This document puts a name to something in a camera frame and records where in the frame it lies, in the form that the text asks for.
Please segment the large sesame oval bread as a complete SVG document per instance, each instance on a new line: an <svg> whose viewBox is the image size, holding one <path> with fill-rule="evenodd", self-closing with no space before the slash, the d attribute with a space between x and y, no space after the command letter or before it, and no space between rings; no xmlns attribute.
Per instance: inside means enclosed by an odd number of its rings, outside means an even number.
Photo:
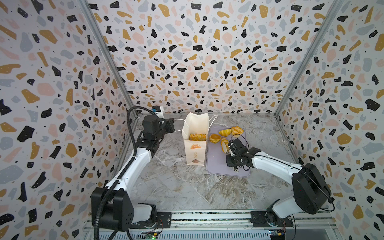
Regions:
<svg viewBox="0 0 384 240"><path fill-rule="evenodd" d="M190 134L189 141L206 141L206 134Z"/></svg>

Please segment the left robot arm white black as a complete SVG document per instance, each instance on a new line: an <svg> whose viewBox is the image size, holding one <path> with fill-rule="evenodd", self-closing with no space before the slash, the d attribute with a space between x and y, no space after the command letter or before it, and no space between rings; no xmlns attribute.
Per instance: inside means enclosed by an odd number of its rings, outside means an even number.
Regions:
<svg viewBox="0 0 384 240"><path fill-rule="evenodd" d="M127 232L131 225L152 227L157 222L153 204L133 204L131 191L146 165L153 159L166 134L175 132L174 119L156 114L145 116L143 131L133 138L133 152L117 175L105 187L96 188L91 195L94 234L100 229Z"/></svg>

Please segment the printed paper bread bag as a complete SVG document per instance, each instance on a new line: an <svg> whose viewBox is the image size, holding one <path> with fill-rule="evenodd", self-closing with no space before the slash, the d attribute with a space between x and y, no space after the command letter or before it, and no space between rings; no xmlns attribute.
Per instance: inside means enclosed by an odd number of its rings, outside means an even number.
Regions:
<svg viewBox="0 0 384 240"><path fill-rule="evenodd" d="M217 115L209 117L208 113L197 115L189 113L184 120L184 125L179 132L182 133L185 146L187 165L204 166L206 159L206 147L209 140L209 129ZM206 134L206 141L189 141L190 134Z"/></svg>

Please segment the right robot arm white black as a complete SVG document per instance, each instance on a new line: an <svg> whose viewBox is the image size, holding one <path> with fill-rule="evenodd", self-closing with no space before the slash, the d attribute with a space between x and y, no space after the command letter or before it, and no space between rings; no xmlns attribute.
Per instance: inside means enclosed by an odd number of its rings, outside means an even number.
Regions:
<svg viewBox="0 0 384 240"><path fill-rule="evenodd" d="M296 213L315 215L324 210L323 205L333 204L332 192L313 164L293 164L268 155L257 148L247 148L241 140L230 140L225 146L228 150L226 163L229 168L263 170L279 177L293 187L293 195L272 203L266 211L266 219L271 225Z"/></svg>

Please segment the round yellow tart bread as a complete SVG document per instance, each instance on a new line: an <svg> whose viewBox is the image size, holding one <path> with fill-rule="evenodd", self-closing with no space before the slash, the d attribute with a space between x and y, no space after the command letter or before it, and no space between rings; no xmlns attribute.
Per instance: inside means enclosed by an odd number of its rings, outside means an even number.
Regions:
<svg viewBox="0 0 384 240"><path fill-rule="evenodd" d="M209 136L209 140L213 144L219 143L221 141L221 139L222 139L222 136L218 135L218 134L211 134Z"/></svg>

